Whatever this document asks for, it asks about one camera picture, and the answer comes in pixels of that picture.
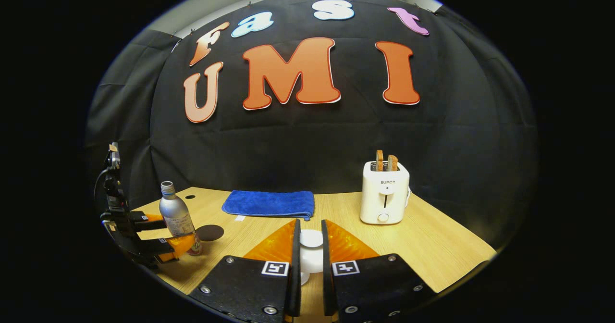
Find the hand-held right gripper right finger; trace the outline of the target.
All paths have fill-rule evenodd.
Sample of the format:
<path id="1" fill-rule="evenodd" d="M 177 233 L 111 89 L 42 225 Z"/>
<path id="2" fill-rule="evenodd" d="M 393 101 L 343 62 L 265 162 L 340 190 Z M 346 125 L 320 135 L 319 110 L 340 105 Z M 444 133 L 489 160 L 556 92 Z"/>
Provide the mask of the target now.
<path id="1" fill-rule="evenodd" d="M 329 220 L 323 232 L 323 305 L 334 323 L 404 323 L 437 293 L 397 253 L 380 255 Z"/>

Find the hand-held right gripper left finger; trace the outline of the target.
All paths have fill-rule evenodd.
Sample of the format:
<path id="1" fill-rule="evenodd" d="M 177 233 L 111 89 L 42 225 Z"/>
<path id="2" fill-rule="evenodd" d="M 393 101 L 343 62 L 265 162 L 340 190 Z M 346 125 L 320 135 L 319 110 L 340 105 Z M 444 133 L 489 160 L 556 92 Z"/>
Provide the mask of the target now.
<path id="1" fill-rule="evenodd" d="M 301 308 L 300 232 L 294 219 L 243 257 L 222 257 L 189 296 L 241 323 L 292 323 Z"/>

